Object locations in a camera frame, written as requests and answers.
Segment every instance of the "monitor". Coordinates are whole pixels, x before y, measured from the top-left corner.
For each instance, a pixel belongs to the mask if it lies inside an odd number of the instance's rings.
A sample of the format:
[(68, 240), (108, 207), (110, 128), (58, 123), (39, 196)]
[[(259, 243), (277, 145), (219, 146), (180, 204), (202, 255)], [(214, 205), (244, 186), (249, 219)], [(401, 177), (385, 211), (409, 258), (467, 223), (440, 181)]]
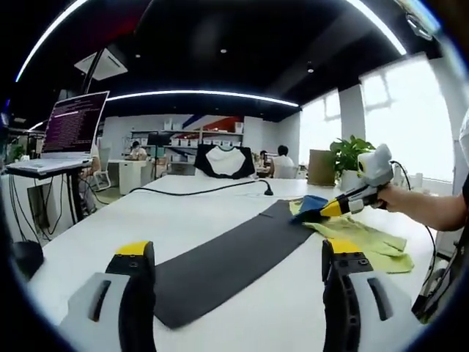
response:
[(108, 94), (92, 93), (55, 103), (45, 128), (43, 153), (91, 153)]

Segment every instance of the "cardboard box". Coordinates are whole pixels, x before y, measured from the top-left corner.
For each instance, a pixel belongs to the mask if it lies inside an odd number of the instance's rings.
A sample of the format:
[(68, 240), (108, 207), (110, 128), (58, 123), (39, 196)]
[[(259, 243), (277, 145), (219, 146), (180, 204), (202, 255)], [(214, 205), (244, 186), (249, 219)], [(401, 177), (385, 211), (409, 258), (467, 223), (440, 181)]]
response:
[(308, 184), (335, 186), (336, 173), (333, 168), (334, 154), (330, 150), (310, 150)]

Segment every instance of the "laptop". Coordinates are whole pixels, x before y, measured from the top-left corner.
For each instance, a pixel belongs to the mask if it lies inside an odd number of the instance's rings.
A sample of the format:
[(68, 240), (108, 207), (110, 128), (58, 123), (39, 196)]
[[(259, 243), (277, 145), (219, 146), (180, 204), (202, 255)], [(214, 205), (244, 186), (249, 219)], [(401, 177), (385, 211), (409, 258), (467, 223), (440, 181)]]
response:
[(108, 95), (109, 92), (99, 92), (56, 102), (45, 128), (41, 159), (9, 164), (7, 169), (45, 175), (90, 164), (97, 125)]

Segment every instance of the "ceiling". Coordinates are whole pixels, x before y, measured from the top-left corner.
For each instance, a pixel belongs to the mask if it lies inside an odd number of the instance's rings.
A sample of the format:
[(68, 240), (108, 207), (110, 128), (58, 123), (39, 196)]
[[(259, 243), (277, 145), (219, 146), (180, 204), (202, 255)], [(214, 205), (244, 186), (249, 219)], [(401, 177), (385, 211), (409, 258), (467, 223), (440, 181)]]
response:
[[(61, 89), (81, 91), (79, 60), (109, 47), (128, 72), (93, 80), (110, 96), (169, 89), (239, 92), (303, 105), (401, 55), (345, 0), (89, 0), (44, 42), (15, 77), (48, 25), (72, 1), (16, 0), (7, 9), (4, 72), (9, 112), (28, 128), (48, 118)], [(392, 0), (362, 0), (408, 54), (439, 56), (416, 37)], [(161, 95), (108, 102), (103, 115), (221, 114), (279, 121), (299, 108), (245, 98)]]

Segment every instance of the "green leaves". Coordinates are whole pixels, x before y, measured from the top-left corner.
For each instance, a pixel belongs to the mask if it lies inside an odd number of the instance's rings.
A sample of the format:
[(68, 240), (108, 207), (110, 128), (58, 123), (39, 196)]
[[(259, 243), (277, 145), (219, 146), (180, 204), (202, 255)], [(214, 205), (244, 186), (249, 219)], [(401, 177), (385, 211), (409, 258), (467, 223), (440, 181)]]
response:
[(350, 141), (338, 139), (330, 144), (330, 151), (335, 155), (334, 170), (339, 178), (344, 170), (358, 171), (358, 156), (374, 150), (373, 144), (361, 138), (350, 136)]

